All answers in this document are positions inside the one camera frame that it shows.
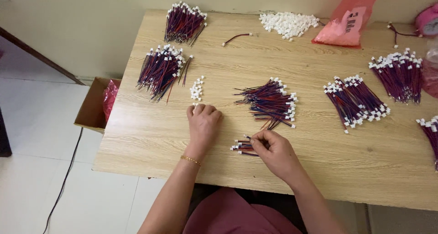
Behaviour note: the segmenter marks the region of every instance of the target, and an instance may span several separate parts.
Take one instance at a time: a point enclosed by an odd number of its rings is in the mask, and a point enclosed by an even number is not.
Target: person
[[[237,193],[238,189],[227,187],[204,198],[188,217],[200,163],[215,143],[223,116],[214,106],[200,104],[190,106],[187,117],[190,142],[138,234],[345,233],[300,164],[292,145],[271,130],[256,133],[250,142],[268,169],[290,186],[305,228],[299,230],[268,206],[249,204]]]

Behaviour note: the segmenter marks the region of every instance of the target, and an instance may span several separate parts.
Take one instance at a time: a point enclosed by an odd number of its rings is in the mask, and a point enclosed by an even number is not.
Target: wood grain tabletop
[[[385,23],[364,30],[362,49],[312,44],[321,27],[311,27],[294,41],[267,32],[255,15],[209,13],[208,26],[184,57],[194,55],[187,85],[174,85],[169,103],[150,101],[149,93],[135,88],[143,59],[150,48],[164,45],[165,10],[148,10],[135,39],[93,170],[166,179],[189,142],[186,109],[192,104],[189,88],[205,76],[202,103],[224,114],[218,142],[203,162],[197,182],[267,192],[292,194],[258,157],[230,151],[235,139],[254,134],[264,124],[255,121],[248,105],[235,105],[241,96],[233,88],[261,86],[279,77],[296,92],[295,129],[279,125],[275,131],[289,139],[303,167],[327,199],[438,210],[438,174],[434,154],[416,119],[438,115],[438,100],[424,91],[420,105],[394,103],[368,69],[372,56],[403,52],[421,57],[426,40],[398,37]],[[412,31],[408,25],[395,25]],[[222,43],[238,37],[225,47]],[[359,74],[369,88],[391,108],[381,121],[364,121],[345,134],[323,85],[333,76]]]

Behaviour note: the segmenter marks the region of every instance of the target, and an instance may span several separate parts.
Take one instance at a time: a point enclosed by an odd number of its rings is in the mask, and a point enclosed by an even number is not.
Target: power cord
[[[76,156],[76,151],[78,149],[79,141],[81,140],[83,130],[84,128],[81,127],[81,133],[79,134],[78,142],[76,143],[76,147],[74,148],[73,157],[71,158],[70,166],[67,170],[67,174],[65,175],[64,182],[62,183],[61,191],[59,192],[58,199],[56,199],[55,205],[53,205],[52,211],[50,212],[49,217],[47,218],[46,228],[44,229],[44,232],[42,234],[46,233],[47,228],[49,227],[49,222],[50,222],[50,218],[52,217],[52,213],[55,210],[55,207],[58,204],[59,199],[61,199],[62,192],[64,191],[65,181],[67,181],[68,174],[70,173],[71,168],[73,167],[74,158]]]

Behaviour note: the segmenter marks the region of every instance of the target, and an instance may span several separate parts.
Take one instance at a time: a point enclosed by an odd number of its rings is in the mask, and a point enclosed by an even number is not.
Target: pink shirt
[[[301,234],[278,211],[247,203],[233,188],[223,187],[193,211],[183,234]]]

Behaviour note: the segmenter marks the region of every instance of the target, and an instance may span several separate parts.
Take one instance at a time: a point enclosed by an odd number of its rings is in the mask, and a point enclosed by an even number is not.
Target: red plastic bag
[[[313,43],[360,48],[360,35],[371,16],[376,0],[342,0],[331,14],[330,22]]]
[[[119,88],[112,79],[109,81],[107,88],[103,91],[103,112],[105,113],[105,120],[107,122],[110,118],[109,115],[111,114],[112,106],[114,105],[118,91]]]
[[[429,51],[423,61],[424,91],[438,98],[438,39],[429,43]]]

